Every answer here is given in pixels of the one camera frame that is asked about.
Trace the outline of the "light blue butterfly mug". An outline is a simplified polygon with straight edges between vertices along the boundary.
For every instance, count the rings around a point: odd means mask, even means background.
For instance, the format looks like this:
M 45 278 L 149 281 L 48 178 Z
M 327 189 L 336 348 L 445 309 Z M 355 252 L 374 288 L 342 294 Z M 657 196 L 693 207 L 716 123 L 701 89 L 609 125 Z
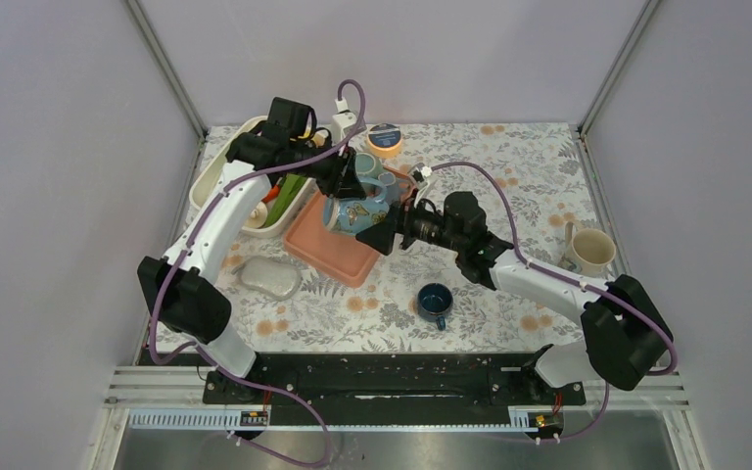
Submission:
M 322 225 L 329 232 L 355 236 L 382 222 L 390 210 L 388 187 L 378 179 L 365 177 L 364 183 L 375 188 L 364 199 L 327 198 L 322 213 Z

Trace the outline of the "dark blue ribbed mug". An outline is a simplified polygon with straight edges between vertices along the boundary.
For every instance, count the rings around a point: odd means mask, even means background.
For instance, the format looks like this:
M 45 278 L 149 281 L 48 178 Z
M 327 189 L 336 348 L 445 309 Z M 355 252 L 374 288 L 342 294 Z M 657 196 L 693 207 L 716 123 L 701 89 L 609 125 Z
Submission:
M 447 318 L 453 309 L 451 290 L 440 283 L 426 284 L 415 298 L 417 314 L 436 325 L 439 331 L 447 329 Z

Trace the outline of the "tall beige mug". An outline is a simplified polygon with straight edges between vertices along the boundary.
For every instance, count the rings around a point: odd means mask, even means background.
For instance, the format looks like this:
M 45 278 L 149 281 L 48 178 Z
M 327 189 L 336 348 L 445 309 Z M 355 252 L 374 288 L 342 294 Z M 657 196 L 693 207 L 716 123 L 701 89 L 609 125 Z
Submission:
M 557 265 L 574 274 L 606 279 L 615 260 L 617 246 L 605 232 L 587 228 L 577 221 L 567 221 L 564 250 Z

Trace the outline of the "small grey mug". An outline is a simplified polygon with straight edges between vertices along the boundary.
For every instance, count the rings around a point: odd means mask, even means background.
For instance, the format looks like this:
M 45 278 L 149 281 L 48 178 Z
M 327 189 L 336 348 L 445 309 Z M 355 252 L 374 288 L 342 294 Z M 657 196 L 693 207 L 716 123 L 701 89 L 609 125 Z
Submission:
M 404 178 L 394 178 L 385 186 L 387 190 L 386 202 L 389 205 L 401 202 L 406 192 L 413 188 L 412 183 Z

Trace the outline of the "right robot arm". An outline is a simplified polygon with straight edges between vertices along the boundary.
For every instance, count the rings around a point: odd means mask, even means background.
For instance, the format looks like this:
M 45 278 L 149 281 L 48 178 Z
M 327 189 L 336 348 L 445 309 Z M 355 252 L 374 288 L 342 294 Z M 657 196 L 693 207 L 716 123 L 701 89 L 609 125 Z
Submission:
M 439 211 L 409 197 L 355 236 L 383 255 L 392 252 L 397 237 L 404 249 L 420 241 L 453 251 L 470 282 L 531 300 L 581 325 L 582 340 L 545 346 L 527 361 L 522 388 L 531 401 L 546 403 L 569 384 L 598 379 L 631 391 L 644 377 L 675 368 L 655 366 L 664 354 L 677 358 L 673 335 L 635 278 L 622 274 L 608 281 L 526 258 L 489 230 L 470 192 L 449 194 Z

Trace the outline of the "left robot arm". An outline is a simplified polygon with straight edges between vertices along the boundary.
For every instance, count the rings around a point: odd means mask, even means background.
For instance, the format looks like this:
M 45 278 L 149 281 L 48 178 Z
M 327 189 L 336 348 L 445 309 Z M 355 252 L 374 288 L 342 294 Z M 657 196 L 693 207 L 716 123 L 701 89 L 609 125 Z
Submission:
M 150 313 L 149 354 L 156 364 L 178 355 L 156 350 L 157 329 L 164 325 L 228 376 L 227 390 L 237 400 L 261 396 L 265 379 L 253 368 L 257 353 L 231 326 L 231 303 L 214 284 L 234 239 L 279 178 L 302 175 L 329 192 L 360 191 L 349 142 L 361 131 L 364 112 L 350 110 L 343 97 L 337 97 L 336 108 L 318 146 L 312 107 L 274 99 L 266 117 L 225 147 L 220 173 L 191 224 L 161 257 L 142 259 L 137 276 Z

